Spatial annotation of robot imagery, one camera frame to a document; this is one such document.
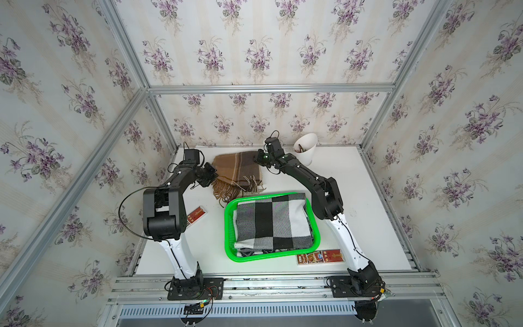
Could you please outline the green plastic basket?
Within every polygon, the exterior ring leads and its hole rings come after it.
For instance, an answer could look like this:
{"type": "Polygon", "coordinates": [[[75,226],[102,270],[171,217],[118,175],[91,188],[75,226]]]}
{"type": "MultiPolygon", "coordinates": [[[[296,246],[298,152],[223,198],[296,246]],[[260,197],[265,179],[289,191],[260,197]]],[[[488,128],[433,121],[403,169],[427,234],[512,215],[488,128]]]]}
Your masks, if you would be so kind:
{"type": "MultiPolygon", "coordinates": [[[[253,198],[266,198],[268,196],[273,195],[283,195],[287,193],[280,193],[280,194],[268,194],[268,195],[261,195],[261,196],[252,196],[248,197],[247,199],[253,198]]],[[[317,226],[317,223],[315,221],[315,215],[313,213],[313,210],[311,208],[311,203],[309,207],[309,214],[313,215],[314,218],[311,220],[312,226],[315,229],[316,232],[316,238],[315,238],[315,244],[310,249],[305,250],[296,250],[292,252],[279,252],[269,255],[263,255],[263,256],[254,256],[254,257],[247,257],[247,258],[238,258],[236,257],[236,251],[232,248],[232,243],[234,242],[234,226],[232,225],[232,211],[236,208],[237,202],[242,201],[246,198],[238,198],[236,200],[233,200],[231,203],[229,203],[225,209],[224,218],[225,218],[225,251],[227,254],[227,257],[229,257],[230,260],[234,262],[251,262],[251,261],[257,261],[257,260],[268,260],[273,258],[279,258],[279,257],[285,257],[285,256],[297,256],[299,254],[306,254],[309,252],[314,252],[319,246],[321,242],[321,236],[320,231],[317,226]]]]}

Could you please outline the grey black checkered scarf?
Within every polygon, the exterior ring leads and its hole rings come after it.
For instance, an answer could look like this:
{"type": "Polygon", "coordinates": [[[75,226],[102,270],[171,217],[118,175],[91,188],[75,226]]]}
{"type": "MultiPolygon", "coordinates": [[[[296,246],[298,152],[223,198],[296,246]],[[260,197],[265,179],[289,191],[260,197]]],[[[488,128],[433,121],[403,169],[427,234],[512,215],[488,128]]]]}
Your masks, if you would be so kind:
{"type": "Polygon", "coordinates": [[[237,202],[232,211],[236,257],[247,258],[310,249],[316,232],[304,193],[237,202]]]}

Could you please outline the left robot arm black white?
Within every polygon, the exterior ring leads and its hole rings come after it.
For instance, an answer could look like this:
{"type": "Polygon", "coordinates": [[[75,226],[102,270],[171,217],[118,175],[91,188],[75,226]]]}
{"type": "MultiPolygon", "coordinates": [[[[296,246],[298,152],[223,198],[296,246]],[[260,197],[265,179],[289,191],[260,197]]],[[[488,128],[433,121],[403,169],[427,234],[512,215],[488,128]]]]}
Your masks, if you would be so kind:
{"type": "Polygon", "coordinates": [[[143,193],[144,234],[163,247],[177,279],[190,280],[201,274],[184,237],[188,219],[183,194],[195,183],[208,187],[217,177],[210,163],[181,162],[165,183],[143,193]]]}

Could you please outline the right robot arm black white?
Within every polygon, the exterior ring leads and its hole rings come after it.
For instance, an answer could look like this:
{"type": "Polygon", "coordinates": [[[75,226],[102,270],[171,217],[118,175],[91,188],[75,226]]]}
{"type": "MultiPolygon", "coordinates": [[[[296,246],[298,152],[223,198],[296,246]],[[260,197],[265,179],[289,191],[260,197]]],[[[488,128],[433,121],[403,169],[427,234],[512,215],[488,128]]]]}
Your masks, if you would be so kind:
{"type": "Polygon", "coordinates": [[[356,294],[362,295],[371,287],[381,286],[382,279],[368,257],[363,254],[346,222],[343,200],[334,178],[325,178],[304,166],[295,156],[283,151],[270,152],[260,149],[254,162],[295,178],[311,194],[311,206],[316,218],[329,223],[339,239],[344,259],[350,263],[347,269],[350,285],[356,294]]]}

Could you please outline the brown plaid fringed scarf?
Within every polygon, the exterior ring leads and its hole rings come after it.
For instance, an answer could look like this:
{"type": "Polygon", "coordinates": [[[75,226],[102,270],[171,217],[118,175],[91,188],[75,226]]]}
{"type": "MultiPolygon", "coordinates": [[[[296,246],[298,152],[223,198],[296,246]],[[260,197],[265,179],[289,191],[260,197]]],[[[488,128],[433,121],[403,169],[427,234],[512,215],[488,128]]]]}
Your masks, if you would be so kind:
{"type": "Polygon", "coordinates": [[[245,194],[258,194],[266,189],[256,156],[257,151],[243,151],[218,155],[212,161],[218,174],[212,182],[212,191],[222,207],[245,194]]]}

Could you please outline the red packet left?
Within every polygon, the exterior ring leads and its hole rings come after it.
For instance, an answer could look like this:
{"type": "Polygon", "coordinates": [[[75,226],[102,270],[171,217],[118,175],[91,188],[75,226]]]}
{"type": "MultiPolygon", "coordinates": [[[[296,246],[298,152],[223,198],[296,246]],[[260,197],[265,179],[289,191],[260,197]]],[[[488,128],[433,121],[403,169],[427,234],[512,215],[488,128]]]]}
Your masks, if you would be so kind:
{"type": "Polygon", "coordinates": [[[193,225],[194,223],[198,222],[201,218],[203,218],[206,214],[207,210],[204,207],[197,207],[187,216],[187,225],[193,225]]]}

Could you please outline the red packet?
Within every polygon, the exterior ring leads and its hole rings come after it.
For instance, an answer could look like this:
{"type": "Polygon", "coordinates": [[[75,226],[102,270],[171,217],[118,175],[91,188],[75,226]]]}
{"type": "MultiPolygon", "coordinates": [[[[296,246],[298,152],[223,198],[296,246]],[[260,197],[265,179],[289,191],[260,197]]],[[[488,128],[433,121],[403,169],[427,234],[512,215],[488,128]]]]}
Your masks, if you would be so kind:
{"type": "Polygon", "coordinates": [[[340,249],[317,250],[311,253],[299,254],[296,256],[296,259],[298,265],[332,264],[345,261],[340,249]]]}
{"type": "Polygon", "coordinates": [[[198,222],[201,218],[203,218],[206,214],[207,210],[204,207],[197,207],[187,216],[187,225],[193,225],[194,223],[198,222]]]}

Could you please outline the white cup holder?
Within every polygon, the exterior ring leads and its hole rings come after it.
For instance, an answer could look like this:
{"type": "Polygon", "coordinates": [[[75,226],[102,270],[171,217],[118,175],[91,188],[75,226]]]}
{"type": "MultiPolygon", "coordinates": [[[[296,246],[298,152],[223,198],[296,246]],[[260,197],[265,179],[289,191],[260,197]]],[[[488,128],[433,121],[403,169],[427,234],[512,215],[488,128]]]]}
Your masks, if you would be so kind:
{"type": "Polygon", "coordinates": [[[300,137],[293,146],[293,152],[296,158],[305,166],[309,166],[313,161],[313,155],[315,152],[315,148],[318,144],[318,137],[315,133],[309,133],[302,137],[300,137]],[[304,152],[303,153],[297,153],[296,148],[298,144],[301,144],[304,152]]]}

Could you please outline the red packet front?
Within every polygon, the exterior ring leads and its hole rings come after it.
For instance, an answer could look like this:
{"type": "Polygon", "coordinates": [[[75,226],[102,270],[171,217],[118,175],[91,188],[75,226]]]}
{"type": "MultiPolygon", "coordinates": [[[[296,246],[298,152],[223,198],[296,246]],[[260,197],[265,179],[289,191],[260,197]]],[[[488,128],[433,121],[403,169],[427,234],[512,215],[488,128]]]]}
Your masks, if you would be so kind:
{"type": "Polygon", "coordinates": [[[299,254],[296,256],[296,259],[298,265],[332,264],[345,261],[340,249],[317,250],[311,253],[299,254]]]}

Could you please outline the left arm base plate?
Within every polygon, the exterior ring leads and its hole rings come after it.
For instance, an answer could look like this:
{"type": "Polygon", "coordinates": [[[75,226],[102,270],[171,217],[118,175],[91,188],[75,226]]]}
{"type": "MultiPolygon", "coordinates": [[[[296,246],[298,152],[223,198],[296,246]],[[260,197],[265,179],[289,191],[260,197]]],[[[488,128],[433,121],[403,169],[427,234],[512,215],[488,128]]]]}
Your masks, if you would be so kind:
{"type": "Polygon", "coordinates": [[[211,300],[211,298],[221,300],[224,281],[223,278],[197,280],[195,277],[191,279],[173,277],[171,281],[164,285],[164,289],[168,292],[167,299],[169,301],[211,300]]]}

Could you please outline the aluminium rail frame front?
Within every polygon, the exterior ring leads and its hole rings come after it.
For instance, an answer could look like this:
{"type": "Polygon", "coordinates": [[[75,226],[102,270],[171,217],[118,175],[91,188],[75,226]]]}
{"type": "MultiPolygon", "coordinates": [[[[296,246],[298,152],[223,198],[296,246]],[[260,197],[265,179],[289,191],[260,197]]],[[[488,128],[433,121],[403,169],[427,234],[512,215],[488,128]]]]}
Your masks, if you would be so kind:
{"type": "Polygon", "coordinates": [[[349,291],[345,272],[283,275],[210,275],[203,290],[175,292],[167,276],[119,277],[98,326],[124,319],[174,318],[191,325],[212,317],[348,316],[361,302],[349,291]]]}

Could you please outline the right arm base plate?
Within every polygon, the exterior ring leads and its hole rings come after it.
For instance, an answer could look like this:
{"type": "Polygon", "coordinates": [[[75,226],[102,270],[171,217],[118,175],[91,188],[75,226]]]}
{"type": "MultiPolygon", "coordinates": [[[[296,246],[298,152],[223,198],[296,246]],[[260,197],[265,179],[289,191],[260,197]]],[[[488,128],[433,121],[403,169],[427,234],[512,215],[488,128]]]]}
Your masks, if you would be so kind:
{"type": "Polygon", "coordinates": [[[335,298],[379,298],[385,292],[385,282],[379,278],[374,283],[364,283],[357,277],[331,276],[327,286],[335,298]]]}

